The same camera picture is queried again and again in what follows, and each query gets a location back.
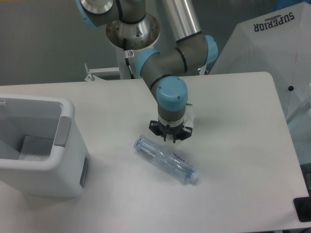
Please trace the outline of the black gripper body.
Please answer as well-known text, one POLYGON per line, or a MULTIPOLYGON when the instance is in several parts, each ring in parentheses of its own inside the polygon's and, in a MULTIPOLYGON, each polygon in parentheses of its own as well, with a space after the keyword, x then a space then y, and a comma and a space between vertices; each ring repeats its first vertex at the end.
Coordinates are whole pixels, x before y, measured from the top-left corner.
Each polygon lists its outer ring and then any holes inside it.
POLYGON ((176 121, 168 121, 159 116, 156 129, 157 136, 164 137, 166 135, 172 135, 173 137, 183 137, 185 134, 184 117, 181 117, 176 121))

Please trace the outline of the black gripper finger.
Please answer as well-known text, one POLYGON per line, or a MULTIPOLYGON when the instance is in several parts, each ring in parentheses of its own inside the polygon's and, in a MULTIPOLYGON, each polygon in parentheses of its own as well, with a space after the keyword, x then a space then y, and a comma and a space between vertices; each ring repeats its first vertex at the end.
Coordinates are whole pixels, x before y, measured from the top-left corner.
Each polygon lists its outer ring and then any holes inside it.
POLYGON ((191 137, 192 128, 191 127, 177 127, 173 130, 173 143, 176 141, 184 141, 191 137))
POLYGON ((166 127, 160 121, 151 120, 149 124, 149 129, 156 136, 161 136, 163 140, 166 141, 167 138, 166 127))

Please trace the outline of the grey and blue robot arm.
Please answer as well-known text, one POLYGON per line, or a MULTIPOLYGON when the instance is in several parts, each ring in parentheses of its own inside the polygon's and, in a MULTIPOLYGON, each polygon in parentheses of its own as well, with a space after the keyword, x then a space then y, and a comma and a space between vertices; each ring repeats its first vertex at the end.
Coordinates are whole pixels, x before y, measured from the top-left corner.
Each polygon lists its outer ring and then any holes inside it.
POLYGON ((90 28, 106 27, 109 41, 124 51, 130 66, 134 53, 136 72, 157 102, 158 119, 149 129, 157 136, 172 136, 174 141, 192 135, 184 125, 188 88, 181 74, 212 63, 218 56, 214 38, 204 35, 190 0, 165 0, 164 10, 172 26, 176 47, 167 54, 154 49, 159 37, 157 20, 146 12, 143 0, 78 0, 76 5, 90 28))

